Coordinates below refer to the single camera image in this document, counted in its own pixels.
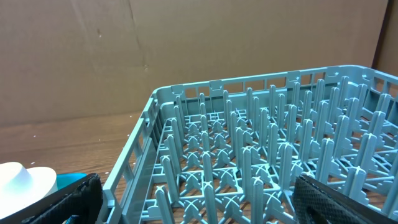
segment brown wall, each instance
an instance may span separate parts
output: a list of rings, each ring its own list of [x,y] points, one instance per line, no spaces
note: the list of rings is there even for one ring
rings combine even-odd
[[[0,1],[0,126],[139,111],[157,87],[371,66],[385,1]]]
[[[376,68],[398,76],[398,2],[391,1],[389,22],[382,37]]]

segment wooden surface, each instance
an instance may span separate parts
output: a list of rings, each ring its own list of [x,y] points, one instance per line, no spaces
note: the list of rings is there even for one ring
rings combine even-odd
[[[0,128],[0,163],[17,161],[26,168],[51,167],[58,174],[96,172],[104,183],[139,115],[129,113]],[[135,158],[131,158],[132,166],[134,162]],[[125,182],[121,179],[116,189],[118,198],[124,189]],[[384,196],[367,194],[371,204],[382,207]],[[241,209],[250,217],[250,203],[243,203]],[[201,213],[206,218],[205,209]],[[174,208],[177,223],[182,221],[182,216],[183,209]],[[218,212],[218,216],[220,219],[222,213]]]

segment blue dish rack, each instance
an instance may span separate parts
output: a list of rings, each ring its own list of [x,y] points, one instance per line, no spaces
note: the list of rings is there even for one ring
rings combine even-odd
[[[159,88],[103,186],[97,222],[296,223],[303,173],[398,220],[397,85],[342,65]]]

